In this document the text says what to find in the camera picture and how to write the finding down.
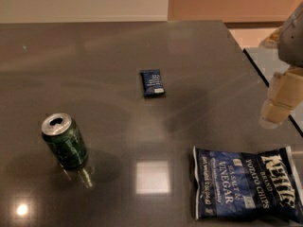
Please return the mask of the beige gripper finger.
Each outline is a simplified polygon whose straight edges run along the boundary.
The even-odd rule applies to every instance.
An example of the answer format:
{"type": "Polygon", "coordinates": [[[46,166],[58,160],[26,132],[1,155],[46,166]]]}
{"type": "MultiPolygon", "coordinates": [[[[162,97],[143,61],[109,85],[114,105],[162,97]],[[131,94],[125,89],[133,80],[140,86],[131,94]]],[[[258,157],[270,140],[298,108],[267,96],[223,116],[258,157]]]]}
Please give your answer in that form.
{"type": "Polygon", "coordinates": [[[290,66],[284,73],[275,72],[259,117],[266,130],[281,125],[303,101],[303,68],[290,66]]]}

